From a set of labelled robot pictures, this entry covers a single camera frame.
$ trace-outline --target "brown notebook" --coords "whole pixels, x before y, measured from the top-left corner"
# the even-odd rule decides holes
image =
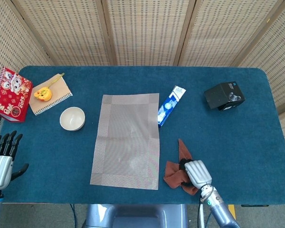
[[[72,96],[71,91],[67,87],[66,82],[64,81],[63,77],[61,77],[58,81],[50,86],[50,90],[52,91],[52,98],[49,101],[40,101],[34,97],[34,93],[41,89],[42,87],[47,87],[57,79],[60,74],[56,74],[55,76],[51,77],[48,81],[41,83],[40,85],[33,88],[32,95],[29,100],[29,105],[33,110],[35,115],[38,115],[45,110],[57,105],[59,102],[67,99],[69,96]]]

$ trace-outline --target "red spiral notebook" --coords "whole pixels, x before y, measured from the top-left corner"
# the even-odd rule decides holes
[[[31,81],[3,67],[0,72],[0,116],[11,122],[24,122],[32,88]]]

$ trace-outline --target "black box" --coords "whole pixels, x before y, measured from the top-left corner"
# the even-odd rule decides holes
[[[245,101],[236,82],[223,82],[204,92],[211,109],[227,110]]]

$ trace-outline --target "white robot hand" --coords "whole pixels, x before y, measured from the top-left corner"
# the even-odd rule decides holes
[[[14,139],[16,133],[16,131],[13,131],[11,134],[6,134],[2,138],[0,135],[0,211],[3,202],[1,190],[5,189],[12,180],[21,176],[29,167],[29,164],[24,164],[21,170],[12,173],[18,144],[22,138],[22,134],[20,134]]]
[[[240,226],[233,218],[218,191],[211,186],[212,177],[205,164],[202,161],[190,161],[185,164],[185,169],[192,184],[201,189],[201,201],[207,202],[219,227],[239,228]],[[204,228],[203,212],[200,215],[201,227]]]

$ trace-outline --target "notebook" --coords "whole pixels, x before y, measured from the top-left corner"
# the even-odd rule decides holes
[[[11,122],[24,122],[33,84],[15,71],[0,72],[0,116]]]
[[[50,86],[50,90],[52,91],[52,98],[49,101],[40,101],[34,97],[34,93],[41,89],[42,87],[47,87],[57,79],[60,74],[56,74],[51,77],[48,81],[41,83],[40,85],[33,88],[32,96],[29,100],[29,105],[35,115],[38,115],[45,110],[57,105],[58,103],[62,102],[63,100],[67,99],[68,97],[72,96],[70,89],[67,87],[66,82],[64,81],[63,77],[61,77],[58,81]]]

